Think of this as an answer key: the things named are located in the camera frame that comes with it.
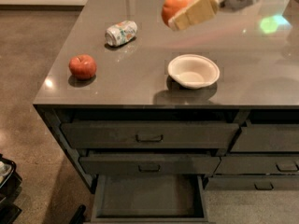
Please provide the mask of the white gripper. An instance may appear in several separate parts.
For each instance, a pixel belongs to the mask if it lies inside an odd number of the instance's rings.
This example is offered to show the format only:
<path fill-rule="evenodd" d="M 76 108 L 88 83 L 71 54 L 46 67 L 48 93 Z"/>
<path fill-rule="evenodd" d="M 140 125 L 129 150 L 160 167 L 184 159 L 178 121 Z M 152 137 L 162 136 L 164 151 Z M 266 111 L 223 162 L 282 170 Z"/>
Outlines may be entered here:
<path fill-rule="evenodd" d="M 219 8 L 239 10 L 249 7 L 259 0 L 192 0 L 186 7 L 180 9 L 168 20 L 168 26 L 173 31 L 186 30 L 205 21 L 213 19 Z"/>

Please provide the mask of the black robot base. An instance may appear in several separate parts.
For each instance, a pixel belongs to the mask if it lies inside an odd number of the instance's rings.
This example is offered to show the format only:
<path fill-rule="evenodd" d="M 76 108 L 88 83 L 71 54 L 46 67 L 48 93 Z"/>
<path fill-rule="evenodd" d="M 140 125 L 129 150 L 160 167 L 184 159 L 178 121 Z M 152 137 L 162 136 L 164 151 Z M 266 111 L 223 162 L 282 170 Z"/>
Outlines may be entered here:
<path fill-rule="evenodd" d="M 16 163 L 0 155 L 0 224 L 13 224 L 21 213 L 14 202 L 19 195 L 22 178 Z"/>

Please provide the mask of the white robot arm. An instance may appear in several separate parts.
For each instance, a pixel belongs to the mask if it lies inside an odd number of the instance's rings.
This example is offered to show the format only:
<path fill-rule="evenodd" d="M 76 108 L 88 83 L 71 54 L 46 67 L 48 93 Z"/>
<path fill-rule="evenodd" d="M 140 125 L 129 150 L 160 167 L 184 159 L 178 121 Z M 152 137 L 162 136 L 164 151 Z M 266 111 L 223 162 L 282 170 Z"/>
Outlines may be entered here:
<path fill-rule="evenodd" d="M 260 0 L 191 0 L 186 7 L 171 15 L 167 25 L 173 31 L 186 30 L 205 21 L 212 20 L 219 10 L 238 11 Z"/>

